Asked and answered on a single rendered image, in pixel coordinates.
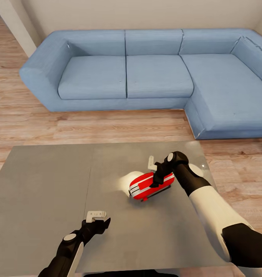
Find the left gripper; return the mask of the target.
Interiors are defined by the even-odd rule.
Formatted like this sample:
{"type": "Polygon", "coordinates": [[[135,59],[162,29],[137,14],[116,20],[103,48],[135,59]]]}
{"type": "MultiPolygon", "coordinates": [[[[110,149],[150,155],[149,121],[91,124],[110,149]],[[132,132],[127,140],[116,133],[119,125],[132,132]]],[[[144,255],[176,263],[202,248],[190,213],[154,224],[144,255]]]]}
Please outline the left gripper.
{"type": "Polygon", "coordinates": [[[81,228],[87,228],[90,232],[90,240],[95,234],[103,234],[105,229],[108,229],[111,218],[106,220],[95,220],[92,223],[86,223],[86,220],[82,221],[81,228]]]}

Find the radio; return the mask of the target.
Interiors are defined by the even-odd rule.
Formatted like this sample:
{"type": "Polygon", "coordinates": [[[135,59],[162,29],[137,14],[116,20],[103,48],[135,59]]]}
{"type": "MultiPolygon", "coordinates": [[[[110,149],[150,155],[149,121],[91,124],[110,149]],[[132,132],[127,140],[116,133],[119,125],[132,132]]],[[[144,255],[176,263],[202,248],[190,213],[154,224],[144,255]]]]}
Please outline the radio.
{"type": "Polygon", "coordinates": [[[160,192],[165,191],[166,189],[171,188],[171,183],[174,181],[174,174],[171,173],[164,177],[164,183],[159,187],[149,187],[153,184],[153,171],[144,175],[139,176],[135,180],[133,180],[129,186],[129,194],[135,199],[141,200],[141,202],[148,200],[148,196],[154,196],[160,192]]]}

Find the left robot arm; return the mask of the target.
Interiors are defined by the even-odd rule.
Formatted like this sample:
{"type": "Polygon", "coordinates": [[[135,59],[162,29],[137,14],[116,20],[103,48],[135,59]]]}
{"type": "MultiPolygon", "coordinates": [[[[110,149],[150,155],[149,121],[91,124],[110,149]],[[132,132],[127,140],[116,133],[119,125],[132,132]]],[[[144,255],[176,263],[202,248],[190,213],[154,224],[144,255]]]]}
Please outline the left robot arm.
{"type": "Polygon", "coordinates": [[[86,220],[82,221],[81,229],[75,230],[65,236],[60,243],[56,257],[50,265],[44,268],[38,277],[73,277],[83,248],[95,234],[103,234],[108,229],[111,218],[106,220],[95,220],[107,216],[106,211],[88,211],[86,220]]]}

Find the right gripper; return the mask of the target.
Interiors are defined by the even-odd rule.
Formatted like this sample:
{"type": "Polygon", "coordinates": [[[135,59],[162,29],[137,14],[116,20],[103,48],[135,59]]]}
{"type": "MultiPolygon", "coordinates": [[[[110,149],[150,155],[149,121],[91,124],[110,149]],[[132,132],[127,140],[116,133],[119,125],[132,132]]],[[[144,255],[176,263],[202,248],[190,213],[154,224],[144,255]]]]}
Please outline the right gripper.
{"type": "Polygon", "coordinates": [[[159,187],[159,184],[162,185],[164,183],[164,177],[168,175],[163,171],[161,163],[156,162],[155,164],[158,166],[157,171],[154,173],[153,184],[149,187],[159,187]]]}

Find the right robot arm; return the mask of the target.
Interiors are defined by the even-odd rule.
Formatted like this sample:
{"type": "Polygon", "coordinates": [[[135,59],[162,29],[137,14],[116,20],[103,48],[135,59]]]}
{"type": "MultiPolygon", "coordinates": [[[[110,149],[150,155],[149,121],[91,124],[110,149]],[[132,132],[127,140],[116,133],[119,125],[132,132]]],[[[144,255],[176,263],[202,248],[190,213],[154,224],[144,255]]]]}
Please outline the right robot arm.
{"type": "Polygon", "coordinates": [[[171,152],[163,163],[149,157],[148,171],[159,187],[173,173],[188,195],[216,253],[232,262],[246,277],[262,277],[262,234],[238,214],[205,180],[203,172],[180,151],[171,152]]]}

